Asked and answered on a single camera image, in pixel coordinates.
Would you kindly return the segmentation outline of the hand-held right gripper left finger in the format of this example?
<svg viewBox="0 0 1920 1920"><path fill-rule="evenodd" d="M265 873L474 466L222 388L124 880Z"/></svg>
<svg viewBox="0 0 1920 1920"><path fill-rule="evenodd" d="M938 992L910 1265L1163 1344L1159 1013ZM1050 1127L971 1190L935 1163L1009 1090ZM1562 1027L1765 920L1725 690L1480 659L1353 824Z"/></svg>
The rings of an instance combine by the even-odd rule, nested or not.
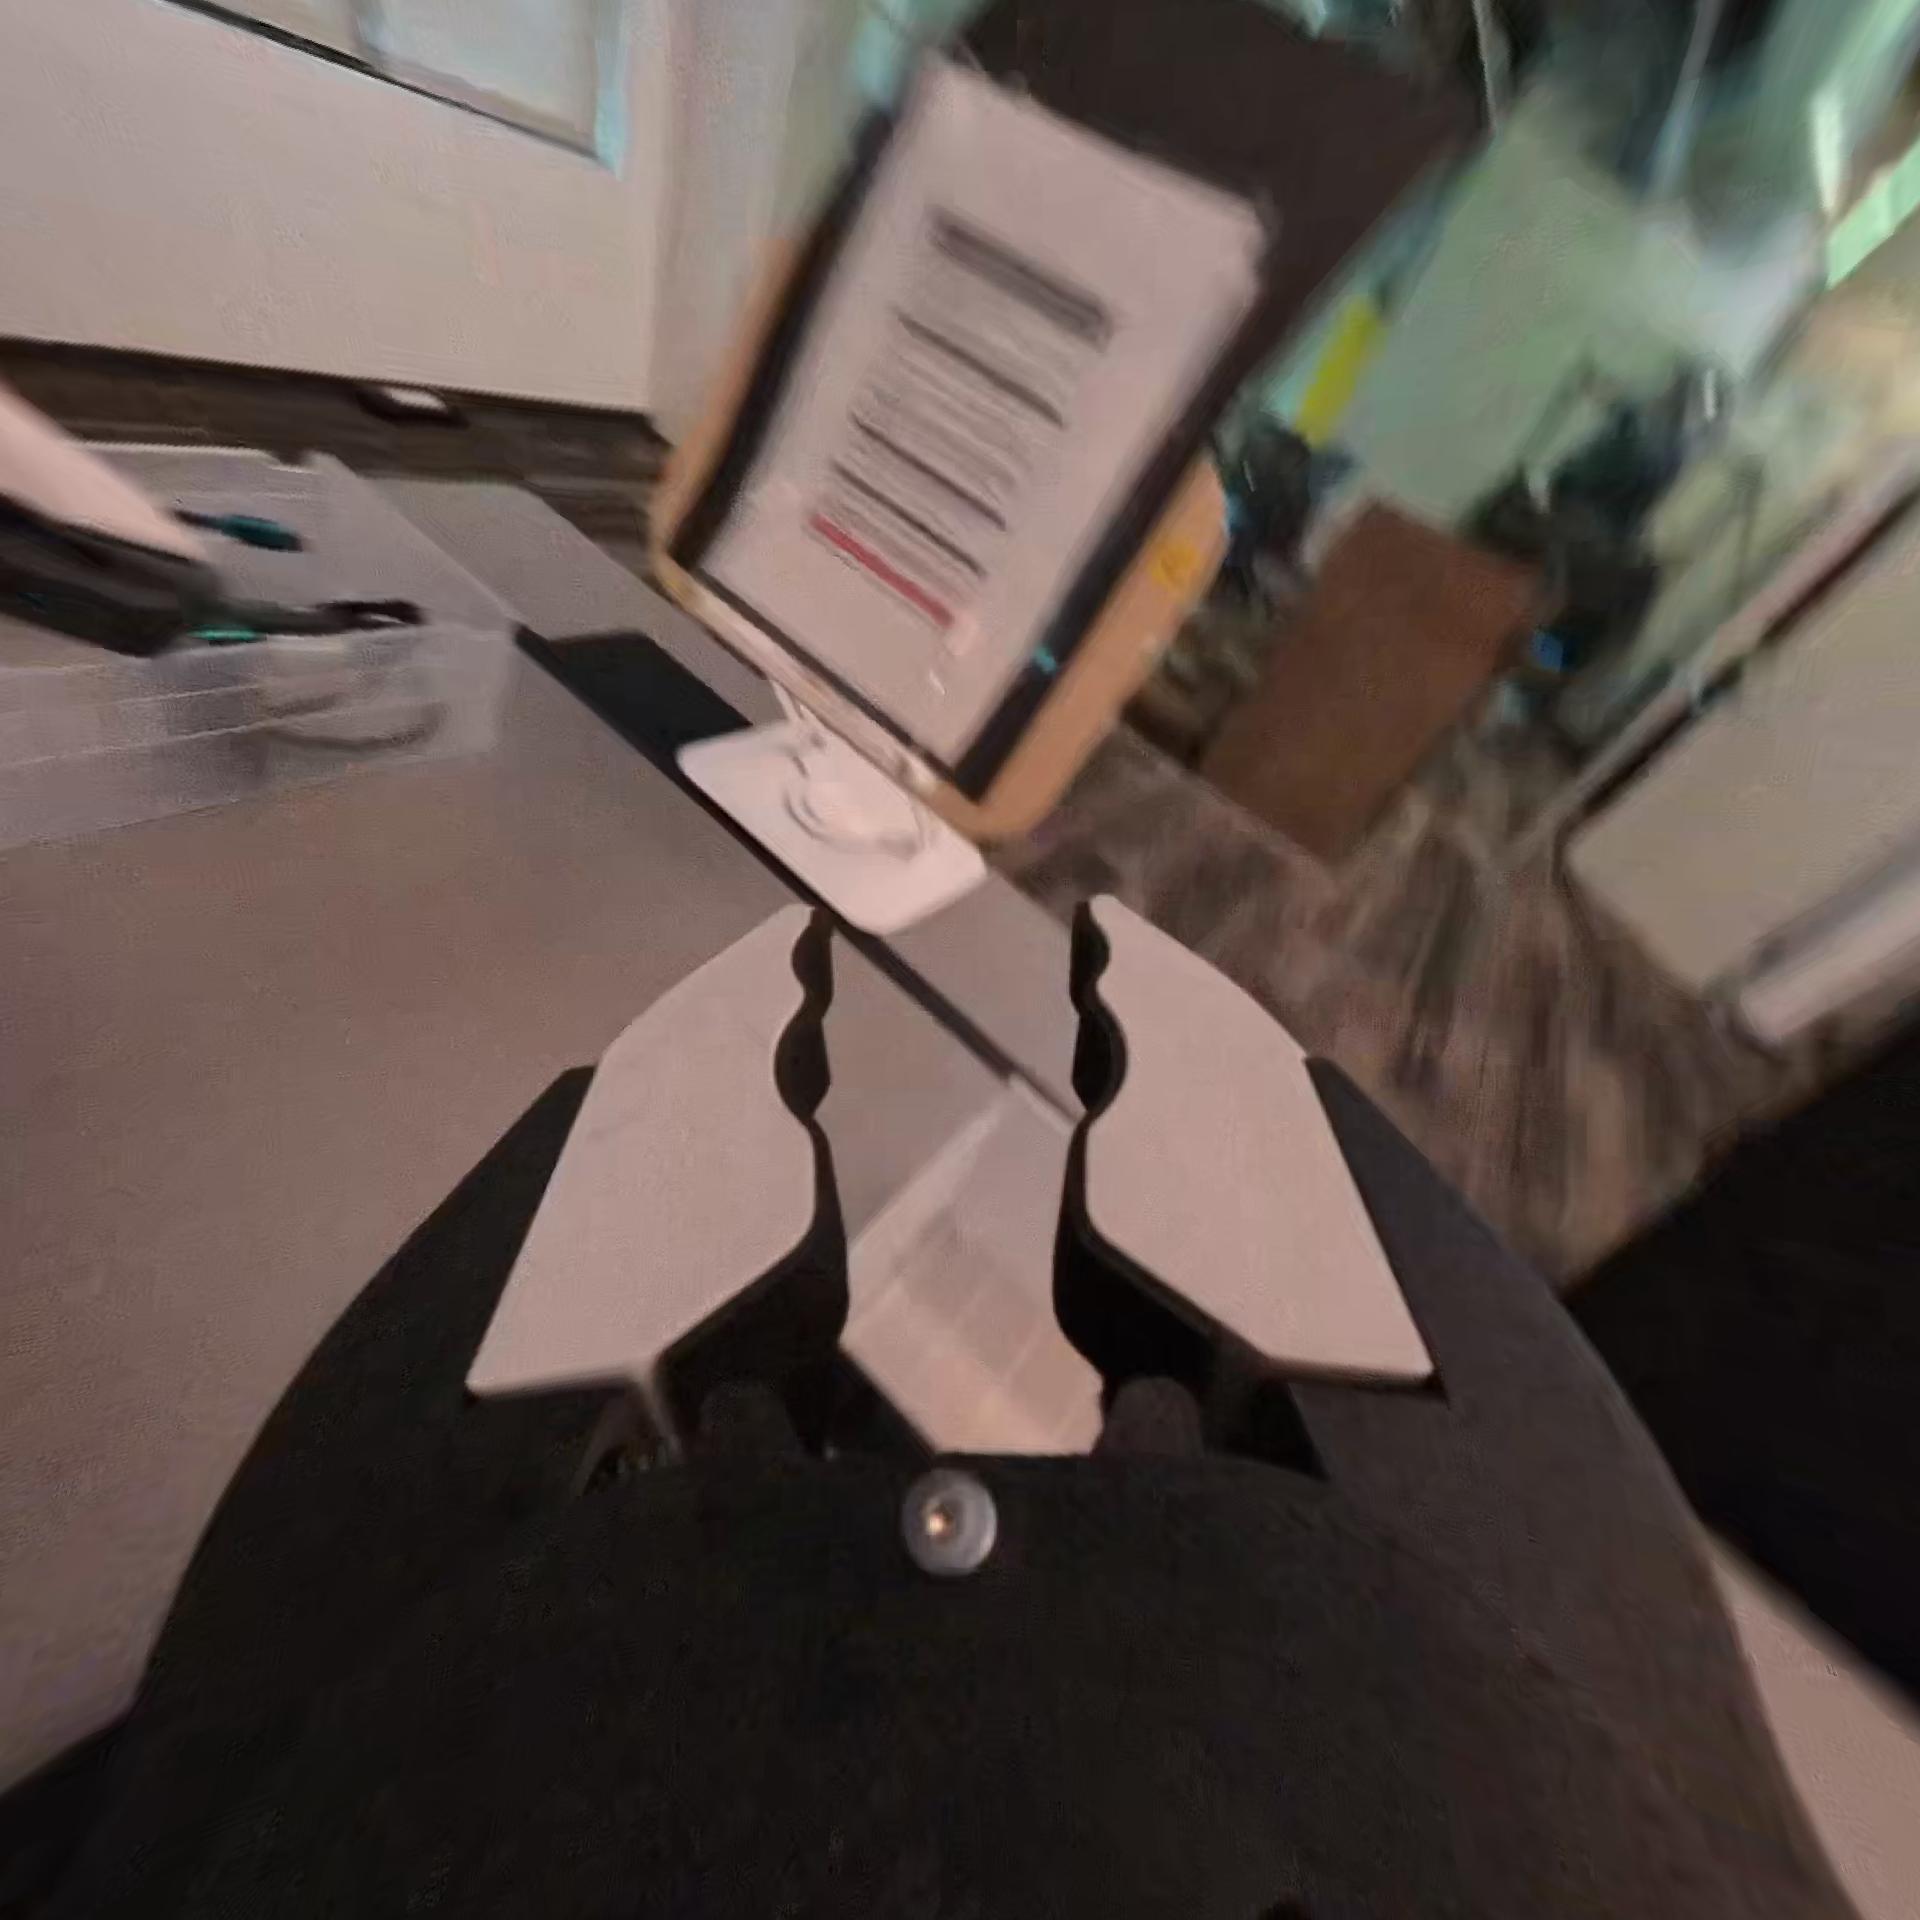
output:
<svg viewBox="0 0 1920 1920"><path fill-rule="evenodd" d="M477 1398L695 1404L706 1339L792 1378L841 1336L830 919L787 906L626 1022L468 1366Z"/></svg>

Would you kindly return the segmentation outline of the clear plastic bin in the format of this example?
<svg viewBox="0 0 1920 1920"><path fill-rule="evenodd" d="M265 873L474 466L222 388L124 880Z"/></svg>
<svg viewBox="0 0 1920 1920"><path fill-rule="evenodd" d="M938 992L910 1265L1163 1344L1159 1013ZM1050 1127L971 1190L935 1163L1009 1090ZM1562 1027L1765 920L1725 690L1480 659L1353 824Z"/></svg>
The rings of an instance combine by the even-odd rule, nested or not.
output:
<svg viewBox="0 0 1920 1920"><path fill-rule="evenodd" d="M1084 1458L1100 1378L1050 1307L1067 1120L1007 1087L851 1237L841 1349L948 1458Z"/></svg>

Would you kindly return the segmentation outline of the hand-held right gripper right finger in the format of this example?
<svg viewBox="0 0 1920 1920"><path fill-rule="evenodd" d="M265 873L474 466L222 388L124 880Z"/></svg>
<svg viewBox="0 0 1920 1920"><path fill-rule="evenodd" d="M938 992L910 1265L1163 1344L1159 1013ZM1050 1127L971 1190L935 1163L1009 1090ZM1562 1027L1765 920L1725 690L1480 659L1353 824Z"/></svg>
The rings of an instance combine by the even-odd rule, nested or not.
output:
<svg viewBox="0 0 1920 1920"><path fill-rule="evenodd" d="M1427 1387L1434 1360L1310 1073L1253 996L1117 898L1075 912L1055 1315L1107 1387Z"/></svg>

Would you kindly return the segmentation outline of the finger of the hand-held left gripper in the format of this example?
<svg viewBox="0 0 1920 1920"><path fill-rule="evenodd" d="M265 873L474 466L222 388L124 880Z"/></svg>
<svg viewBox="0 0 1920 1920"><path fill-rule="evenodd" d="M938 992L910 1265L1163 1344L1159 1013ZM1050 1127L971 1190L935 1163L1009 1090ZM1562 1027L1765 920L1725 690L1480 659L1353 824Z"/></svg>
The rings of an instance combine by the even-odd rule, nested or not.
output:
<svg viewBox="0 0 1920 1920"><path fill-rule="evenodd" d="M128 475L2 385L7 576L207 576L207 548Z"/></svg>

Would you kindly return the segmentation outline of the clear plastic storage box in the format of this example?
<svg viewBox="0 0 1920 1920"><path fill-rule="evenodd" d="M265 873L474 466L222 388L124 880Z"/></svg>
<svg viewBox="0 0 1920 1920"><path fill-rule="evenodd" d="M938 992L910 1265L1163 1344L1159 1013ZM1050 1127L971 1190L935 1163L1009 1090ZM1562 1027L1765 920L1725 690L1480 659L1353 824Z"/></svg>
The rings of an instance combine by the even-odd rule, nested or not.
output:
<svg viewBox="0 0 1920 1920"><path fill-rule="evenodd" d="M309 451L92 441L157 503L255 517L265 552L203 533L241 604L407 609L334 633L188 638L154 659L2 621L2 849L73 843L369 766L482 756L507 707L516 610L369 476Z"/></svg>

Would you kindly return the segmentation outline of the black flat panel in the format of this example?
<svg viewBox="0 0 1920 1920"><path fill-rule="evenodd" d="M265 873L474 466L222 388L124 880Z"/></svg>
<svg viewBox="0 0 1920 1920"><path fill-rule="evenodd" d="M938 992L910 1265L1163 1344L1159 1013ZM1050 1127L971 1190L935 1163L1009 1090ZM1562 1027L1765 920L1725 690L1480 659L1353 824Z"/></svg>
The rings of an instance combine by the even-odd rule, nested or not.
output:
<svg viewBox="0 0 1920 1920"><path fill-rule="evenodd" d="M634 630L547 640L519 627L516 648L708 816L721 816L680 765L683 748L749 729L721 692Z"/></svg>

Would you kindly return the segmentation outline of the tall brown cardboard box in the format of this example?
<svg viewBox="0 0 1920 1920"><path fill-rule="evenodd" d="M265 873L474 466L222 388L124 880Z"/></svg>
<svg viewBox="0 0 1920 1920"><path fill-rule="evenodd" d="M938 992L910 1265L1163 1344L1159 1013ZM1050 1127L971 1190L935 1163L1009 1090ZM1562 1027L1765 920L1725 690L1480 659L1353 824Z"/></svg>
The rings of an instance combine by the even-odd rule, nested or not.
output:
<svg viewBox="0 0 1920 1920"><path fill-rule="evenodd" d="M1319 861L1346 861L1503 675L1544 576L1371 503L1281 621L1197 776Z"/></svg>

